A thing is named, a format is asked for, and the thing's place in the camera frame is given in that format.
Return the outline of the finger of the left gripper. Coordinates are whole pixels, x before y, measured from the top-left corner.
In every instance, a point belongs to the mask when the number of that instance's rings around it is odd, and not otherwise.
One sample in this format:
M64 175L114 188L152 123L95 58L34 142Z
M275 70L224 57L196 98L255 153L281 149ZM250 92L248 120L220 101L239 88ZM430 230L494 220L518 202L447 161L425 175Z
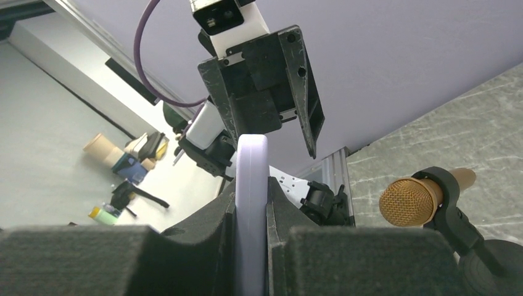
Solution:
M231 57L221 60L214 57L198 64L198 71L234 148L238 147L239 137L245 133L245 116L239 97L231 90L231 86L235 84L233 79L239 76L237 70L230 74L226 69L243 61Z
M278 40L286 63L295 114L300 122L309 156L316 158L318 138L325 116L302 30L297 25L287 27L278 31Z

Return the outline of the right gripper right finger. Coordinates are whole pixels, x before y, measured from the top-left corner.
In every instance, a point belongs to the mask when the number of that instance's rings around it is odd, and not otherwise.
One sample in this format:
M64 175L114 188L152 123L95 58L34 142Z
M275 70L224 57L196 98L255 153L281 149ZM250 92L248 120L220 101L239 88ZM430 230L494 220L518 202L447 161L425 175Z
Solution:
M466 295L434 231L318 226L268 181L270 295Z

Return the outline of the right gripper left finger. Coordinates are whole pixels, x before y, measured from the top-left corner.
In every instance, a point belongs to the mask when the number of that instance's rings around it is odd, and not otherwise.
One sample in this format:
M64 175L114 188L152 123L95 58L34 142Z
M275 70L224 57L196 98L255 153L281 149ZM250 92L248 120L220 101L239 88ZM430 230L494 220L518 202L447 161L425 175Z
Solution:
M2 295L232 295L234 183L185 220L1 233Z

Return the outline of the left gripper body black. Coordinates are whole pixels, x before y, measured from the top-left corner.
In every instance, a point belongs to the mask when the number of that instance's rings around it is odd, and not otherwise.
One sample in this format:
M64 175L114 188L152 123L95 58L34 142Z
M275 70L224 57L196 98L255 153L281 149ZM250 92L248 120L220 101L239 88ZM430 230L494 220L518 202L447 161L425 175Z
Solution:
M296 32L275 32L228 46L220 60L226 98L220 113L230 135L266 134L298 119L289 68Z

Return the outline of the phone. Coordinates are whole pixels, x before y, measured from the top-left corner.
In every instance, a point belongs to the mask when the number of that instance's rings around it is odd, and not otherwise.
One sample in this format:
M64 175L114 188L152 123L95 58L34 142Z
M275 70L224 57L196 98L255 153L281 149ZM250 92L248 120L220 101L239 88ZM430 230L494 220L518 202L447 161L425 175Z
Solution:
M268 140L239 138L236 168L235 295L266 295Z

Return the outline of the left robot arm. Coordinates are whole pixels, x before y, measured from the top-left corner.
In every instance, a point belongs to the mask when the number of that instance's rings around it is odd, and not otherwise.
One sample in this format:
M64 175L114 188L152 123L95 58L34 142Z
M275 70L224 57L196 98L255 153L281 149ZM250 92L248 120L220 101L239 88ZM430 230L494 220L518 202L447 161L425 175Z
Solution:
M292 120L316 157L325 116L299 26L247 38L228 46L224 57L206 32L199 42L211 55L198 66L209 95L178 141L198 167L232 180L239 137L268 134Z

